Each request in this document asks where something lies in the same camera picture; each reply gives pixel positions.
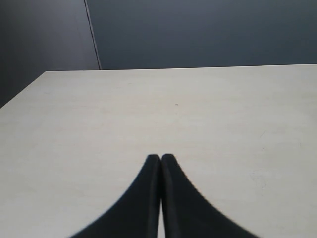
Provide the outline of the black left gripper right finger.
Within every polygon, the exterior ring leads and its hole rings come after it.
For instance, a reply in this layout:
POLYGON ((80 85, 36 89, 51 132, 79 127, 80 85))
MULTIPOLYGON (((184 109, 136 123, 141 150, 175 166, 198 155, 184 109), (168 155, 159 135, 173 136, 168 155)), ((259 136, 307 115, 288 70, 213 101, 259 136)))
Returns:
POLYGON ((249 238, 250 232, 214 208, 192 185, 176 158, 161 158, 162 209, 167 238, 249 238))

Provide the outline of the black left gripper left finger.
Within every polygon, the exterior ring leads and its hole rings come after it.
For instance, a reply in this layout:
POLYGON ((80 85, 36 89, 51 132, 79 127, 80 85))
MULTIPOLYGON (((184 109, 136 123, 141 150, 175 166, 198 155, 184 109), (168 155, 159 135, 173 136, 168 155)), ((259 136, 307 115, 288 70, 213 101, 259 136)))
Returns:
POLYGON ((147 156, 125 193, 74 238, 156 238, 160 214, 160 157, 147 156))

